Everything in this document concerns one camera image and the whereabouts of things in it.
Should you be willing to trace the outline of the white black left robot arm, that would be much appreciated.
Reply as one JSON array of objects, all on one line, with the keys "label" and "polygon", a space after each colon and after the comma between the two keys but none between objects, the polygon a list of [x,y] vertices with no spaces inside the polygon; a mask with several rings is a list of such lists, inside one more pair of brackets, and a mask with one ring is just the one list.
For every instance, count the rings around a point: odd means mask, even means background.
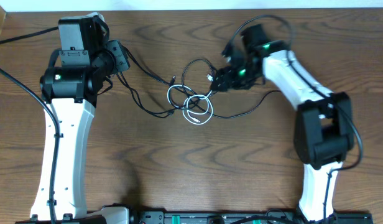
[{"label": "white black left robot arm", "polygon": [[129,68],[125,49],[109,38],[103,15],[63,17],[61,47],[40,78],[45,112],[45,148],[39,189],[27,223],[129,223],[123,205],[88,212],[86,147],[98,93],[112,74]]}]

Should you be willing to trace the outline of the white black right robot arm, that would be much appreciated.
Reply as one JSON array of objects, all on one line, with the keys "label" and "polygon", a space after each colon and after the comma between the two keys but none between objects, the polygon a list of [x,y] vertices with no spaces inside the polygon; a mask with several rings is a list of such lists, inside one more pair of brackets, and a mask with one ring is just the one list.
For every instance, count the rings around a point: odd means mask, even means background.
[{"label": "white black right robot arm", "polygon": [[304,164],[303,192],[298,210],[306,223],[333,216],[336,176],[354,146],[351,100],[333,93],[302,67],[289,44],[271,41],[261,25],[243,29],[244,51],[230,40],[222,54],[229,66],[217,71],[213,91],[248,90],[258,78],[271,81],[296,111],[293,145]]}]

